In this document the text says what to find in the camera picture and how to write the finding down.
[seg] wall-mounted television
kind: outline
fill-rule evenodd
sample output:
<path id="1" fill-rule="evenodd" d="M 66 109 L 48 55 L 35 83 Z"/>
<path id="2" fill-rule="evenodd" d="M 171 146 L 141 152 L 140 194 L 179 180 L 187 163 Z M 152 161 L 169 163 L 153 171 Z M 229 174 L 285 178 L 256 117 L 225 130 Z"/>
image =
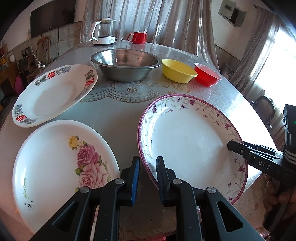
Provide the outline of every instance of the wall-mounted television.
<path id="1" fill-rule="evenodd" d="M 54 0 L 31 12 L 31 38 L 74 22 L 76 0 Z"/>

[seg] window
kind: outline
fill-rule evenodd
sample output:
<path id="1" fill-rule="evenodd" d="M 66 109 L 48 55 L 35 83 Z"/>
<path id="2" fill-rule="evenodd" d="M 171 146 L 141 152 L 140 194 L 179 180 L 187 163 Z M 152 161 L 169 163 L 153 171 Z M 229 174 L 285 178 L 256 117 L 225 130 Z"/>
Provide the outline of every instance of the window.
<path id="1" fill-rule="evenodd" d="M 284 105 L 296 105 L 296 42 L 280 29 L 256 84 L 265 90 L 283 113 Z"/>

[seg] table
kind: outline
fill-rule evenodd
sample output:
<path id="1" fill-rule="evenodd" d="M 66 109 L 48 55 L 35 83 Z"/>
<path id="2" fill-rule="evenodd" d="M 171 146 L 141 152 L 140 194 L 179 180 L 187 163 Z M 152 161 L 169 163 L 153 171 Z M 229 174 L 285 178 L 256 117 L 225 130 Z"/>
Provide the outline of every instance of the table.
<path id="1" fill-rule="evenodd" d="M 94 46 L 91 42 L 80 43 L 52 62 L 43 72 L 69 64 L 87 64 L 98 72 L 98 82 L 94 89 L 79 103 L 54 118 L 83 122 L 95 129 L 109 144 L 118 161 L 119 169 L 129 167 L 134 155 L 138 155 L 137 128 L 142 112 L 152 99 L 168 93 L 187 93 L 201 98 L 223 112 L 238 130 L 244 141 L 260 143 L 275 148 L 266 127 L 246 99 L 225 78 L 211 88 L 204 87 L 194 79 L 188 84 L 178 84 L 162 75 L 161 67 L 153 69 L 144 80 L 133 83 L 119 83 L 106 79 L 90 57 L 103 49 L 132 48 L 144 50 L 160 58 L 172 58 L 190 66 L 199 62 L 209 66 L 193 54 L 157 44 L 130 44 L 118 41 L 114 45 Z M 21 128 L 13 123 L 9 115 L 0 132 L 0 208 L 11 217 L 23 223 L 12 194 L 12 170 L 15 157 L 24 140 L 38 128 Z M 261 174 L 249 166 L 247 189 Z M 120 210 L 120 240 L 144 239 L 176 230 L 175 208 L 164 208 L 158 190 L 149 179 L 143 167 L 136 205 Z"/>

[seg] cabinet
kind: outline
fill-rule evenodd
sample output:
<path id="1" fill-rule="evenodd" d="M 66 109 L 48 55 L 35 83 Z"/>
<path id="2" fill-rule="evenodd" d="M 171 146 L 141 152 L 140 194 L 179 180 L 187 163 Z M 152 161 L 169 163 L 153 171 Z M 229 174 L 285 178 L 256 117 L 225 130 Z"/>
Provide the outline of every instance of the cabinet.
<path id="1" fill-rule="evenodd" d="M 15 80 L 18 76 L 17 63 L 13 62 L 0 72 L 0 85 L 4 95 L 13 94 L 15 91 Z"/>

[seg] yellow flower print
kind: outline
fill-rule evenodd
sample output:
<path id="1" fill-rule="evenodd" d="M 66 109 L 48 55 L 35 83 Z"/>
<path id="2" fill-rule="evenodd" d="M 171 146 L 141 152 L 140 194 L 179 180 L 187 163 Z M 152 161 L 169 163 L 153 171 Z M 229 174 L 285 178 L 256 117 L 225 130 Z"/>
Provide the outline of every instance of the yellow flower print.
<path id="1" fill-rule="evenodd" d="M 77 149 L 77 147 L 79 146 L 79 138 L 76 136 L 71 136 L 69 138 L 69 146 L 73 149 Z"/>
<path id="2" fill-rule="evenodd" d="M 164 87 L 164 88 L 168 88 L 172 85 L 174 87 L 174 89 L 178 90 L 179 92 L 185 92 L 185 93 L 191 92 L 191 89 L 189 88 L 189 86 L 187 84 L 175 83 L 167 78 L 162 78 L 162 79 L 159 79 L 159 80 L 156 80 L 153 82 L 153 84 L 160 84 L 160 83 L 163 83 L 161 85 L 161 87 Z"/>

